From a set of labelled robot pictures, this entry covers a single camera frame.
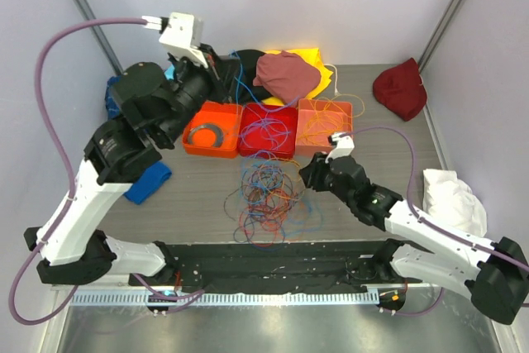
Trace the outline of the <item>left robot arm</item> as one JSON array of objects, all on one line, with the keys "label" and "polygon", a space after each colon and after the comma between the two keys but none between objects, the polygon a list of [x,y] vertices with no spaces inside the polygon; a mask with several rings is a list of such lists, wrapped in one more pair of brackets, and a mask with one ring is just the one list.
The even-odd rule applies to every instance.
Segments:
[{"label": "left robot arm", "polygon": [[165,243],[119,241],[98,226],[113,204],[161,160],[160,152],[174,148],[204,103],[232,100],[241,62],[217,55],[209,45],[199,50],[205,64],[169,56],[172,79],[156,63],[140,62],[110,87],[119,113],[85,146],[75,191],[66,193],[58,209],[60,224],[47,222],[24,233],[28,247],[41,253],[36,270],[43,284],[80,286],[110,274],[138,274],[159,286],[174,280],[178,262]]}]

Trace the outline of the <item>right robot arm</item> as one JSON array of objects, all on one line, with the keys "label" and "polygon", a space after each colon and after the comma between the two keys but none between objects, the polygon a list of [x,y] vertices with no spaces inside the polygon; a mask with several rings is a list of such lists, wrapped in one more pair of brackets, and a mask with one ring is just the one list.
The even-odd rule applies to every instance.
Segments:
[{"label": "right robot arm", "polygon": [[514,240],[474,236],[442,224],[400,194],[372,183],[351,156],[317,153],[299,172],[306,188],[335,195],[362,223],[402,237],[373,263],[382,282],[435,284],[467,298],[489,319],[511,325],[527,303],[528,263]]}]

